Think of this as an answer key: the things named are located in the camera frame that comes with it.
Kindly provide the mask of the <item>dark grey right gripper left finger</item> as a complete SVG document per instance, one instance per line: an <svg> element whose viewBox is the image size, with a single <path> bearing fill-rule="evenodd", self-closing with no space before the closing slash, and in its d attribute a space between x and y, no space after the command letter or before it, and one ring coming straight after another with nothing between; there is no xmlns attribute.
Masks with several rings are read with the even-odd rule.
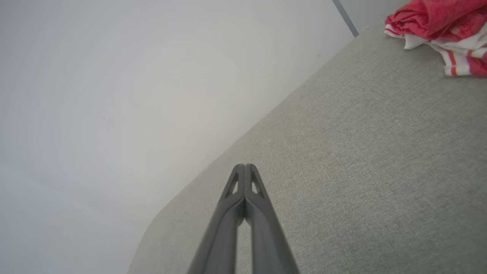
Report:
<svg viewBox="0 0 487 274"><path fill-rule="evenodd" d="M190 274L234 274L238 226L242 222L245 165L236 165L190 264Z"/></svg>

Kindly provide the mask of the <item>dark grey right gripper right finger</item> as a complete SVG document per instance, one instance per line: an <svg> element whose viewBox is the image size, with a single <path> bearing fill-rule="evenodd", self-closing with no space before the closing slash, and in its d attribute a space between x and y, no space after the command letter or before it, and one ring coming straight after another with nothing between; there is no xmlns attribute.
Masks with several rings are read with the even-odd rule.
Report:
<svg viewBox="0 0 487 274"><path fill-rule="evenodd" d="M298 274L293 253L254 164L246 165L246 220L251 226L252 272Z"/></svg>

